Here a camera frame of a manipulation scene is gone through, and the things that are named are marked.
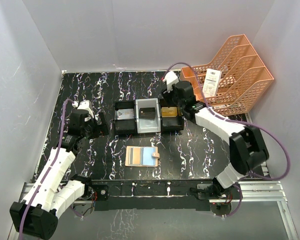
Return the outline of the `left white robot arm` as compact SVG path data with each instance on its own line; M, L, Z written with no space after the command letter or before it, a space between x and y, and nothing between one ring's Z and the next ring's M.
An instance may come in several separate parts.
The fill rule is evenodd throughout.
M70 113L67 131L60 132L57 146L51 149L49 159L31 190L10 207L19 239L30 235L49 240L67 208L76 199L88 195L89 177L75 175L65 186L60 187L60 183L84 144L108 134L109 127L103 112L98 118L86 109L75 108Z

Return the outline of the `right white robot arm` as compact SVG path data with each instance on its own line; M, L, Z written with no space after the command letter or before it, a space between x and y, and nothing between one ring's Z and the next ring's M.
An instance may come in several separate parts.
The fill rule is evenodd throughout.
M206 128L229 145L229 163L203 192L221 196L250 171L269 159L261 131L255 126L232 122L198 101L190 82L178 79L168 82L161 94L170 107L180 108L182 115L194 124Z

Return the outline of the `beige leather card holder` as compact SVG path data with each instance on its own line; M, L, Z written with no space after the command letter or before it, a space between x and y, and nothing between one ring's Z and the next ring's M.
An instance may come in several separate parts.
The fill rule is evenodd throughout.
M160 154L157 147L127 146L126 167L157 167Z

